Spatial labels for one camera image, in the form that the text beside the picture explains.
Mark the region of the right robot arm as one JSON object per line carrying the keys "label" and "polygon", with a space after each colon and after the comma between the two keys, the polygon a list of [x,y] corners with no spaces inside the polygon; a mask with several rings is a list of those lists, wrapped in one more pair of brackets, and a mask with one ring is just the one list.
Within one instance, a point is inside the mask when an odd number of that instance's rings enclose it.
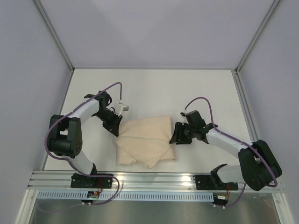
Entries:
{"label": "right robot arm", "polygon": [[193,139],[216,146],[239,160],[239,165],[221,164],[209,175],[208,183],[214,189],[228,184],[237,190],[238,183],[260,191],[282,175],[282,169],[268,144],[263,140],[247,143],[229,137],[217,125],[207,124],[198,111],[182,113],[184,122],[176,122],[170,144],[190,145]]}

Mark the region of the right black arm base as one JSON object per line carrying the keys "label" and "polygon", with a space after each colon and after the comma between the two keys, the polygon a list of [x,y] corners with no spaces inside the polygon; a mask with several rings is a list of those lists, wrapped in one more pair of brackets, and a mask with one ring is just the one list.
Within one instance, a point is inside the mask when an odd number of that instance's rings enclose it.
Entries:
{"label": "right black arm base", "polygon": [[223,183],[216,180],[211,175],[194,175],[193,180],[196,184],[197,190],[233,190],[239,189],[237,183],[229,182]]}

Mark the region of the beige cloth mat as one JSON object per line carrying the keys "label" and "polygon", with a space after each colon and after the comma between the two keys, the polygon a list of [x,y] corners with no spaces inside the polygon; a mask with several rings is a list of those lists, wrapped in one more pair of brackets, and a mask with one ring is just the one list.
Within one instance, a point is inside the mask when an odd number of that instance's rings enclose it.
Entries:
{"label": "beige cloth mat", "polygon": [[153,168],[159,161],[177,161],[172,138],[171,116],[163,115],[135,119],[122,123],[117,145],[116,163],[131,165],[135,162]]}

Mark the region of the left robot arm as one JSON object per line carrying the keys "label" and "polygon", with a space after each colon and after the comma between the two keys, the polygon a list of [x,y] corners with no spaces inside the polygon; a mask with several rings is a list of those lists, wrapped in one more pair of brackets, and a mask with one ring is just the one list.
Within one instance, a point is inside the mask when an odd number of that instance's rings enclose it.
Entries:
{"label": "left robot arm", "polygon": [[122,113],[129,106],[119,101],[118,105],[108,108],[112,103],[106,91],[87,94],[83,102],[68,115],[53,115],[50,118],[49,131],[45,138],[46,150],[51,157],[67,161],[80,175],[87,187],[97,184],[96,166],[86,157],[83,148],[82,125],[91,117],[102,121],[102,127],[115,137],[119,136]]}

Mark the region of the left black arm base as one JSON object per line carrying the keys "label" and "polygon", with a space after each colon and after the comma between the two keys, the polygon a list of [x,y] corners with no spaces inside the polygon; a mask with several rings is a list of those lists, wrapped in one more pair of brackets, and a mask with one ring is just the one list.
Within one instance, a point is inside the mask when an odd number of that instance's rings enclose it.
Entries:
{"label": "left black arm base", "polygon": [[112,187],[112,174],[103,177],[87,177],[74,173],[71,177],[71,188],[73,189],[110,189]]}

